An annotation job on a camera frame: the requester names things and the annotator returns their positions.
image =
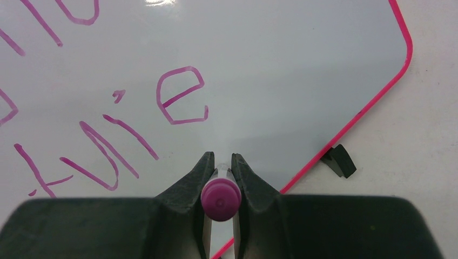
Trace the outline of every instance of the purple marker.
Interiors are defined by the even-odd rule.
[[[205,214],[215,221],[226,221],[239,210],[241,192],[231,169],[219,164],[200,194]]]

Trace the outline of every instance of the white table surface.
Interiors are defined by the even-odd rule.
[[[343,179],[318,163],[290,193],[404,197],[421,212],[444,257],[458,258],[458,1],[398,5],[413,59],[339,141],[358,170]]]

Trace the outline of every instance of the white board surface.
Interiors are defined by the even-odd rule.
[[[155,196],[205,151],[280,189],[406,56],[378,0],[6,0],[0,30],[0,222],[31,197]],[[231,236],[214,224],[211,253]]]

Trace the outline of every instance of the red whiteboard edge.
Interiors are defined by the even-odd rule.
[[[404,40],[406,41],[407,45],[407,54],[406,54],[406,61],[404,62],[404,66],[402,66],[401,70],[391,79],[390,82],[380,91],[364,108],[359,112],[351,121],[343,127],[335,137],[333,137],[328,144],[326,144],[323,149],[318,152],[318,154],[315,155],[314,158],[310,160],[292,179],[291,181],[283,187],[283,189],[280,190],[281,193],[287,192],[293,185],[295,185],[299,179],[304,176],[310,168],[312,168],[313,165],[315,165],[318,160],[332,147],[334,144],[339,141],[339,139],[347,133],[347,131],[353,127],[353,125],[358,122],[361,117],[366,114],[369,109],[372,108],[372,106],[375,105],[390,89],[393,87],[394,84],[396,84],[399,79],[406,73],[407,69],[409,68],[410,61],[412,61],[412,54],[413,54],[413,43],[412,43],[412,38],[410,36],[409,30],[407,29],[406,22],[404,21],[404,18],[402,17],[401,10],[399,10],[398,3],[396,0],[388,0],[389,4],[391,5],[391,8],[393,9],[394,16],[396,17],[396,20],[399,24],[399,28],[401,29],[402,35],[404,36]],[[229,240],[219,251],[212,257],[212,259],[218,259],[223,253],[234,243],[234,238]]]

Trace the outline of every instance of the black clip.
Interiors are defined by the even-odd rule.
[[[339,177],[344,176],[345,178],[349,178],[356,171],[352,158],[348,155],[342,144],[338,144],[335,148],[331,147],[320,160]]]

